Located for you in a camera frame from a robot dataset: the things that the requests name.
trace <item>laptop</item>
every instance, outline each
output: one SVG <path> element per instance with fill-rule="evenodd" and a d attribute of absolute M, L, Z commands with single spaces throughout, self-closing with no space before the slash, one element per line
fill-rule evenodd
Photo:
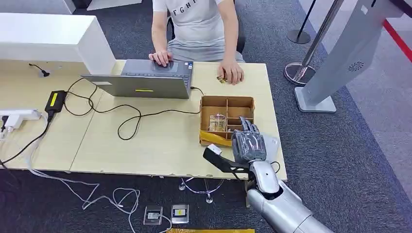
<path fill-rule="evenodd" d="M 82 75 L 112 96 L 189 99 L 193 62 L 129 59 L 121 75 Z"/>

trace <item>black cable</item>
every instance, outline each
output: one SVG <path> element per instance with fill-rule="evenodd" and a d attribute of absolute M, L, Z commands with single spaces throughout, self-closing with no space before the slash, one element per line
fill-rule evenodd
<path fill-rule="evenodd" d="M 194 90 L 194 89 L 199 90 L 199 91 L 202 93 L 202 96 L 204 96 L 204 95 L 205 95 L 205 94 L 203 93 L 203 91 L 202 91 L 200 88 L 197 88 L 197 87 L 191 86 L 191 87 L 190 87 L 190 89 L 191 89 L 191 90 Z"/>
<path fill-rule="evenodd" d="M 49 120 L 47 121 L 46 128 L 44 129 L 44 131 L 43 131 L 38 137 L 36 137 L 35 139 L 33 139 L 31 142 L 29 142 L 29 143 L 28 143 L 25 147 L 23 147 L 23 149 L 21 149 L 21 150 L 19 151 L 19 153 L 17 153 L 15 156 L 11 157 L 10 159 L 7 159 L 7 160 L 4 161 L 4 162 L 0 161 L 0 165 L 4 166 L 4 164 L 12 161 L 13 159 L 15 159 L 16 157 L 18 157 L 19 155 L 21 155 L 21 154 L 23 153 L 23 151 L 25 151 L 33 142 L 35 142 L 35 141 L 37 141 L 39 138 L 43 137 L 43 136 L 46 134 L 47 130 L 49 129 L 50 122 L 51 122 L 51 120 L 50 120 L 50 121 L 49 121 Z"/>
<path fill-rule="evenodd" d="M 116 106 L 116 107 L 114 107 L 114 108 L 111 108 L 111 109 L 109 109 L 109 110 L 99 111 L 99 110 L 97 110 L 97 109 L 94 107 L 94 103 L 93 103 L 93 101 L 92 101 L 92 99 L 91 99 L 92 96 L 93 96 L 93 95 L 96 93 L 96 91 L 97 91 L 97 86 L 96 86 L 96 85 L 95 85 L 94 91 L 91 93 L 91 95 L 90 95 L 89 97 L 80 96 L 80 95 L 77 95 L 77 94 L 75 94 L 75 93 L 73 93 L 73 92 L 70 91 L 70 89 L 71 89 L 76 83 L 78 83 L 79 81 L 81 81 L 81 80 L 83 80 L 83 79 L 84 79 L 84 78 L 80 78 L 80 79 L 78 79 L 77 81 L 75 81 L 75 82 L 68 88 L 67 93 L 70 93 L 70 94 L 72 94 L 72 95 L 74 95 L 74 96 L 77 96 L 77 97 L 79 97 L 79 98 L 82 98 L 82 99 L 86 99 L 87 102 L 88 102 L 88 104 L 89 104 L 89 106 L 90 106 L 90 109 L 89 109 L 87 112 L 85 112 L 85 113 L 75 114 L 75 113 L 73 113 L 72 111 L 70 111 L 70 110 L 67 108 L 66 102 L 64 102 L 63 105 L 64 105 L 65 109 L 66 109 L 70 114 L 72 114 L 72 115 L 74 115 L 74 116 L 78 116 L 78 117 L 87 115 L 91 110 L 94 110 L 94 111 L 97 112 L 97 113 L 107 113 L 107 112 L 113 111 L 113 110 L 115 110 L 115 109 L 117 109 L 117 108 L 120 108 L 120 107 L 130 107 L 130 108 L 135 109 L 136 111 L 139 112 L 139 115 L 138 115 L 138 116 L 133 116 L 133 117 L 125 120 L 122 124 L 119 125 L 119 127 L 118 127 L 118 129 L 117 129 L 117 135 L 118 135 L 118 137 L 119 137 L 121 140 L 124 140 L 124 141 L 130 140 L 130 139 L 132 139 L 132 138 L 136 135 L 137 130 L 138 130 L 139 125 L 140 125 L 140 120 L 141 120 L 141 118 L 144 117 L 144 116 L 145 116 L 145 117 L 154 116 L 154 115 L 158 115 L 158 114 L 165 113 L 165 112 L 178 112 L 178 113 L 185 113 L 185 114 L 199 114 L 199 113 L 200 113 L 200 111 L 194 113 L 194 112 L 186 112 L 186 111 L 169 109 L 169 110 L 160 111 L 160 112 L 158 112 L 158 113 L 150 113 L 150 114 L 142 115 L 142 114 L 141 114 L 141 111 L 140 111 L 138 108 L 133 107 L 132 105 L 129 105 L 129 104 L 122 104 L 122 105 Z M 199 88 L 197 88 L 197 87 L 190 87 L 190 88 L 191 88 L 191 89 L 198 89 L 199 91 L 201 91 L 201 90 L 200 90 Z M 136 127 L 135 127 L 135 130 L 134 130 L 133 134 L 132 134 L 130 137 L 126 137 L 126 138 L 122 137 L 122 136 L 120 135 L 120 129 L 121 129 L 121 127 L 122 127 L 124 124 L 126 124 L 127 122 L 129 122 L 130 120 L 133 120 L 133 119 L 136 119 L 136 118 L 138 118 L 138 121 L 137 121 L 137 123 L 136 123 Z"/>
<path fill-rule="evenodd" d="M 2 116 L 1 121 L 3 122 L 3 126 L 1 127 L 1 133 L 4 132 L 6 129 L 6 121 L 9 119 L 9 116 Z"/>
<path fill-rule="evenodd" d="M 42 68 L 40 68 L 40 67 L 39 67 L 38 65 L 36 65 L 36 64 L 31 64 L 31 63 L 29 63 L 29 66 L 31 66 L 31 67 L 37 67 L 37 68 L 42 72 L 43 77 L 47 77 L 47 76 L 50 75 L 49 72 L 43 70 Z"/>
<path fill-rule="evenodd" d="M 9 116 L 2 116 L 1 117 L 1 120 L 3 122 L 3 126 L 1 127 L 1 132 L 3 132 L 5 130 L 5 125 L 6 125 L 6 122 L 7 122 L 8 118 L 9 118 Z M 13 173 L 9 170 L 8 167 L 6 167 L 6 165 L 4 165 L 4 163 L 1 159 L 0 159 L 0 164 L 4 168 L 4 170 L 6 170 L 6 172 L 9 173 L 9 175 L 17 181 L 18 187 L 21 187 L 21 181 L 16 176 L 13 175 Z M 8 182 L 7 182 L 7 184 L 14 187 L 14 188 L 18 188 L 18 187 L 15 187 L 14 185 L 12 185 Z"/>
<path fill-rule="evenodd" d="M 277 166 L 278 166 L 277 170 L 275 171 L 275 173 L 277 173 L 280 170 L 280 163 L 274 161 L 274 162 L 271 162 L 271 165 L 274 164 L 274 163 L 276 163 Z"/>

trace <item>robotic arm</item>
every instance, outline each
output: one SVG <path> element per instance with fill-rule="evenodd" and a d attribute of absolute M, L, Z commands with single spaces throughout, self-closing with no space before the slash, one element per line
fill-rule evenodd
<path fill-rule="evenodd" d="M 333 233 L 313 217 L 302 200 L 276 176 L 266 161 L 265 140 L 255 125 L 241 118 L 243 131 L 232 136 L 235 162 L 221 157 L 222 151 L 209 145 L 203 157 L 222 172 L 249 175 L 247 200 L 252 208 L 265 218 L 277 233 Z"/>

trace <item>stanchion base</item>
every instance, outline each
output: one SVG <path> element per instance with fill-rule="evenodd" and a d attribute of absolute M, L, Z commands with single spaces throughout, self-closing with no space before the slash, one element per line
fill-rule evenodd
<path fill-rule="evenodd" d="M 310 41 L 310 35 L 306 32 L 300 33 L 300 37 L 297 38 L 299 30 L 288 31 L 288 39 L 296 44 L 307 44 Z"/>
<path fill-rule="evenodd" d="M 303 75 L 303 78 L 300 81 L 295 81 L 295 75 L 297 74 L 301 65 L 302 63 L 299 62 L 289 63 L 286 65 L 283 74 L 285 75 L 285 78 L 287 78 L 291 83 L 304 86 L 316 74 L 316 70 L 315 68 L 308 66 L 305 74 Z"/>
<path fill-rule="evenodd" d="M 315 106 L 306 105 L 305 99 L 302 94 L 303 87 L 295 87 L 295 96 L 298 102 L 299 110 L 305 113 L 334 113 L 336 112 L 335 104 L 332 98 L 329 96 L 322 102 Z"/>

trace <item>speaker grille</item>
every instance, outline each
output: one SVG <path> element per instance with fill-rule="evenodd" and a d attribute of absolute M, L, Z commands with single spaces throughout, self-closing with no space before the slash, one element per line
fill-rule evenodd
<path fill-rule="evenodd" d="M 355 72 L 355 71 L 358 71 L 358 70 L 362 69 L 362 67 L 364 65 L 365 65 L 365 63 L 363 63 L 363 62 L 355 62 L 355 63 L 353 63 L 349 66 L 348 70 L 350 72 Z"/>

